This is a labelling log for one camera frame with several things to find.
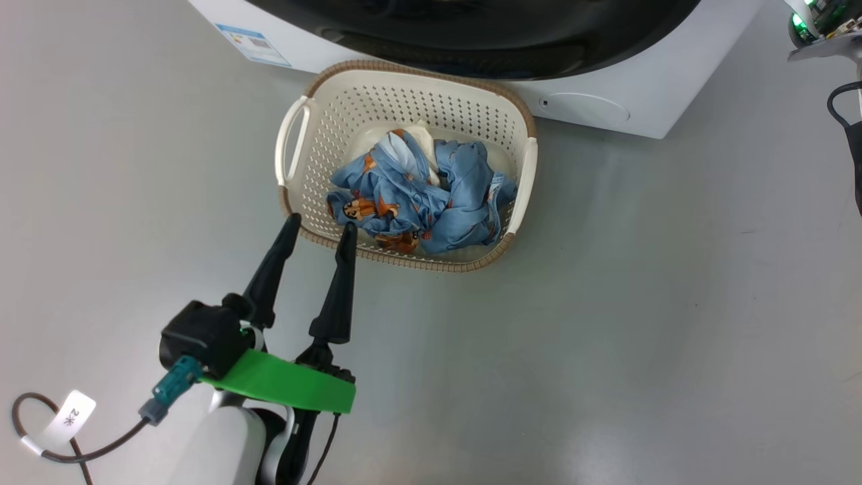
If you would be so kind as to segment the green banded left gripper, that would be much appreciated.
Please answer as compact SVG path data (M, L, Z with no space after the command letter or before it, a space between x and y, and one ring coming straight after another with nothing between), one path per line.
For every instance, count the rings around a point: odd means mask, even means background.
M275 322L284 263L294 252L301 223L300 214L290 214L246 287L243 298L248 310L244 319L253 327L269 329ZM202 381L249 399L299 410L349 414L356 385L338 375L329 344L351 340L357 241L358 228L354 223L346 224L335 251L335 273L321 311L310 326L314 344L306 350L304 362L286 361L248 344L221 345L199 351Z

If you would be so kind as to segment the blue cartoon print garment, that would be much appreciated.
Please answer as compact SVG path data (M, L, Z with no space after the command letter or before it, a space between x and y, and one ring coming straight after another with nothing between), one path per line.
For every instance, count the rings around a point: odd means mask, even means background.
M331 176L326 196L337 224L354 223L385 251L435 255L490 246L502 234L502 209L517 185L492 169L483 142L436 140L441 186L414 179L390 155L386 132Z

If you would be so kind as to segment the dark round washing machine door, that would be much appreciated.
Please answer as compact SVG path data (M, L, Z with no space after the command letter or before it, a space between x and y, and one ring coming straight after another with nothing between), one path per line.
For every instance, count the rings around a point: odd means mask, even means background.
M471 79L543 80L625 61L701 0L246 0L358 53Z

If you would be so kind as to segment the white front-load washing machine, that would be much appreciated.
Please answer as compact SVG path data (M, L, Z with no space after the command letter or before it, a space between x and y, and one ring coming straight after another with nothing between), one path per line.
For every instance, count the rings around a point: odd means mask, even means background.
M370 59L364 53L277 19L246 0L188 2L212 25L261 33L292 65L288 69L320 73L343 61ZM561 79L508 81L506 86L526 102L536 117L541 117L538 104L542 96L552 93L585 93L606 98L627 108L630 117L627 123L600 129L661 139L707 83L763 2L700 0L674 31L625 61L592 73Z

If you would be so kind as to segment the cream perforated laundry basket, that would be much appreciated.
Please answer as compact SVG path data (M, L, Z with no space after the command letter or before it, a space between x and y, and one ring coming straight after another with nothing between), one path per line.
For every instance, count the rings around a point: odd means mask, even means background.
M443 140L483 142L488 162L517 184L501 211L495 245L440 255L404 255L361 234L357 255L394 266L467 273L490 266L511 246L525 217L537 169L537 129L526 102L502 84L464 79L384 61L346 61L317 75L283 118L274 165L284 215L302 216L300 234L335 248L341 227L327 214L325 196L336 169L369 150L388 130L425 122Z

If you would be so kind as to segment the blue white energy label sticker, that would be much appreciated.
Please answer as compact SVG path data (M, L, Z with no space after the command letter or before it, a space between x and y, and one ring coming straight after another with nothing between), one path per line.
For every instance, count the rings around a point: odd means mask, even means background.
M274 46L261 33L235 28L223 24L213 24L232 45L238 49L249 61L278 65L278 67L292 68L292 65L283 58Z

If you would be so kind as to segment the white cloth garment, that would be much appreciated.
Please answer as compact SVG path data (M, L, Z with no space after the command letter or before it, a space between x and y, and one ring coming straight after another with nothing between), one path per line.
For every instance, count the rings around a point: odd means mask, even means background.
M419 121L406 128L391 130L387 136L390 138L390 155L408 174L429 185L441 186L435 141L426 122Z

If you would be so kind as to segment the round white filter cover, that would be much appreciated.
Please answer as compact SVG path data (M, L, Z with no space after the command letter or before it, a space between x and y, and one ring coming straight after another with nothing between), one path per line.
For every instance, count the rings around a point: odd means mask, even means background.
M538 104L539 116L560 122L582 124L597 128L615 127L627 123L627 108L600 96L585 93L552 93L542 96Z

